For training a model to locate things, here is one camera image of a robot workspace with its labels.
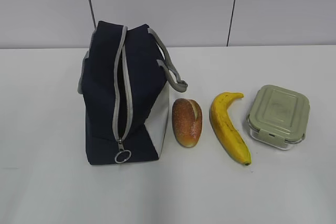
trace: navy blue lunch bag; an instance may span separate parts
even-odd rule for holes
[[[166,47],[148,25],[128,30],[100,21],[78,84],[86,107],[89,163],[159,159],[169,113],[169,85],[178,92],[187,89]]]

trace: bread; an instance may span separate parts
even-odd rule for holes
[[[197,144],[202,132],[202,110],[194,100],[177,99],[173,104],[173,131],[184,147]]]

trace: gray zipper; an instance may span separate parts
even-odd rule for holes
[[[118,119],[119,119],[119,108],[120,108],[120,92],[119,92],[119,87],[118,87],[118,64],[119,64],[122,47],[125,42],[126,32],[127,32],[127,27],[124,26],[122,28],[121,39],[120,39],[119,47],[117,50],[117,55],[114,60],[114,70],[113,70],[114,92],[116,95],[115,95],[114,112],[113,112],[113,119],[112,119],[112,131],[113,131],[114,138],[118,142],[121,141],[121,138],[119,137],[119,132],[118,132]]]
[[[117,51],[116,59],[114,61],[114,91],[115,91],[115,102],[114,102],[114,112],[113,112],[113,120],[112,120],[112,131],[114,138],[118,143],[119,152],[115,155],[114,160],[116,163],[124,163],[126,162],[132,155],[130,150],[125,150],[123,146],[123,141],[126,139],[128,133],[130,132],[130,128],[133,120],[133,99],[132,99],[132,91],[130,85],[130,77],[128,74],[128,66],[126,59],[126,50],[124,46],[124,41],[126,37],[127,27],[123,27],[122,36],[119,43],[119,48]],[[125,94],[126,94],[126,108],[127,108],[127,121],[125,132],[122,136],[119,135],[118,131],[118,121],[119,121],[119,110],[120,110],[120,90],[118,86],[118,65],[120,56],[122,55],[121,63],[122,63],[122,73],[123,73],[123,81],[125,86]],[[118,156],[122,153],[128,153],[127,157],[123,160],[119,161]]]
[[[133,120],[133,99],[132,91],[130,85],[130,76],[128,74],[127,59],[126,59],[126,50],[125,46],[122,47],[122,72],[124,77],[125,84],[125,93],[126,93],[126,107],[127,107],[127,122],[124,135],[121,138],[121,141],[124,141],[130,132],[132,120]]]

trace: metal ring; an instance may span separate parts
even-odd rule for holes
[[[128,152],[128,153],[129,153],[128,157],[126,157],[123,161],[118,161],[118,160],[117,160],[117,159],[118,159],[118,156],[119,156],[121,153],[124,153],[124,152]],[[130,159],[131,155],[132,155],[132,153],[131,153],[130,150],[122,150],[122,151],[118,152],[118,153],[115,155],[115,157],[114,157],[114,161],[115,161],[117,164],[125,163],[127,160]]]

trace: zipper pull ring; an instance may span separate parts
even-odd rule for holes
[[[114,161],[117,164],[125,163],[130,159],[132,153],[130,150],[125,150],[121,140],[118,140],[118,149],[119,152],[115,155]]]

